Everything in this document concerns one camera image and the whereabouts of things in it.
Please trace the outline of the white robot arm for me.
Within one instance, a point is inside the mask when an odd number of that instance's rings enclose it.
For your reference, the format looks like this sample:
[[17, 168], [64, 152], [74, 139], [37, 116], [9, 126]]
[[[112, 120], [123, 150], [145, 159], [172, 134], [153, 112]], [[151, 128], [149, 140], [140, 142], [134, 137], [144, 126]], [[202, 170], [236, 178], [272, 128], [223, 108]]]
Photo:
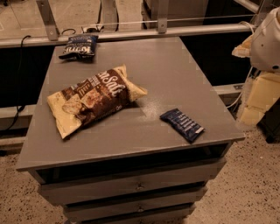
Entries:
[[238, 120], [257, 125], [280, 98], [280, 8], [273, 9], [255, 32], [234, 48], [232, 55], [249, 58], [260, 74], [245, 87]]

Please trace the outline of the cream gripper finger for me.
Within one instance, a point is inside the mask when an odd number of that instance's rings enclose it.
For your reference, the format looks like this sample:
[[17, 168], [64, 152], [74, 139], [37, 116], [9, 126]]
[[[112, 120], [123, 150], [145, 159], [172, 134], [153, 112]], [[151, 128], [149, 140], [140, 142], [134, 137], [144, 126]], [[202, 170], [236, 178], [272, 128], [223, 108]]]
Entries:
[[247, 37], [241, 44], [234, 48], [232, 55], [239, 58], [249, 58], [251, 56], [252, 35]]

